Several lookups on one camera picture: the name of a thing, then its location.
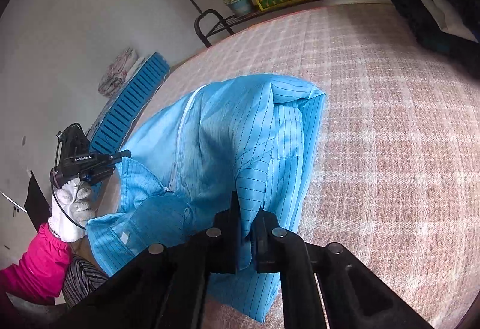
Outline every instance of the metal screw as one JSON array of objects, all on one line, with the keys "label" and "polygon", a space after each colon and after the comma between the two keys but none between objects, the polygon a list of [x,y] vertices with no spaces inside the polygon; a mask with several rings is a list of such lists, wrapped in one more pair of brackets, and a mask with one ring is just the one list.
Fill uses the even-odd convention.
[{"label": "metal screw", "polygon": [[152,255],[159,255],[160,253],[163,252],[163,245],[162,244],[159,244],[159,243],[155,243],[155,244],[151,244],[149,247],[148,247],[148,253],[152,254]]},{"label": "metal screw", "polygon": [[339,243],[330,243],[328,244],[328,250],[338,255],[343,252],[343,245]]},{"label": "metal screw", "polygon": [[222,234],[222,231],[219,228],[207,229],[207,236],[209,237],[216,238],[216,237],[220,237],[221,234]]},{"label": "metal screw", "polygon": [[272,230],[272,234],[275,237],[285,237],[287,235],[287,230],[284,228],[275,228]]}]

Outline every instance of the white zipper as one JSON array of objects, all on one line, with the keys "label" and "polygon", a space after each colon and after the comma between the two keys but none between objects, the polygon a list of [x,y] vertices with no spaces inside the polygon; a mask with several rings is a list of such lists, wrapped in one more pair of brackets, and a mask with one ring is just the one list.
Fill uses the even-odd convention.
[{"label": "white zipper", "polygon": [[170,176],[170,183],[168,190],[169,191],[174,191],[175,190],[175,179],[177,178],[177,164],[178,164],[178,156],[179,156],[179,148],[180,148],[180,137],[182,133],[182,128],[185,123],[185,119],[187,118],[188,111],[190,110],[191,104],[194,102],[195,96],[197,96],[198,92],[200,89],[202,89],[204,86],[207,86],[207,84],[202,85],[200,88],[197,88],[195,92],[191,95],[191,97],[187,101],[187,105],[185,106],[185,109],[183,110],[183,115],[181,116],[180,119],[180,125],[178,126],[178,133],[177,133],[177,150],[175,152],[175,163],[173,165],[172,169],[172,174]]}]

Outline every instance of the blue striped garment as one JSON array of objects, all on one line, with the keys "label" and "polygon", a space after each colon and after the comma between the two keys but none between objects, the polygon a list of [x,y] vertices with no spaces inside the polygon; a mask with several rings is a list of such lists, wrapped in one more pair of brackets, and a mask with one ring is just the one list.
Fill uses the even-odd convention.
[{"label": "blue striped garment", "polygon": [[[274,74],[237,77],[186,95],[150,118],[125,144],[116,214],[87,224],[95,259],[113,275],[148,245],[171,247],[212,226],[237,190],[245,240],[260,207],[298,229],[325,94]],[[208,292],[260,322],[279,274],[257,274],[250,243],[236,275],[212,274]]]}]

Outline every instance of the blue slatted crate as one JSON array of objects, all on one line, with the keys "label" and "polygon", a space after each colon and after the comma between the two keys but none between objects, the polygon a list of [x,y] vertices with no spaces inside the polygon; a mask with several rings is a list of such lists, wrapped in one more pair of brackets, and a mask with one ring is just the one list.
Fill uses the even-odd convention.
[{"label": "blue slatted crate", "polygon": [[[88,131],[90,151],[111,154],[120,149],[135,118],[162,84],[169,70],[170,66],[158,53],[143,63],[117,95],[109,100]],[[94,197],[100,184],[92,187]]]}]

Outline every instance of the person's leg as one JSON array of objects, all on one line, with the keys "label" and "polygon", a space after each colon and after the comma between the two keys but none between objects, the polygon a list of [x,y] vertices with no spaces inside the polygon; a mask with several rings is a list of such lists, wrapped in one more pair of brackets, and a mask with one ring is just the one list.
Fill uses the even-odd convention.
[{"label": "person's leg", "polygon": [[63,283],[63,297],[68,307],[75,306],[95,291],[109,277],[83,257],[73,255]]}]

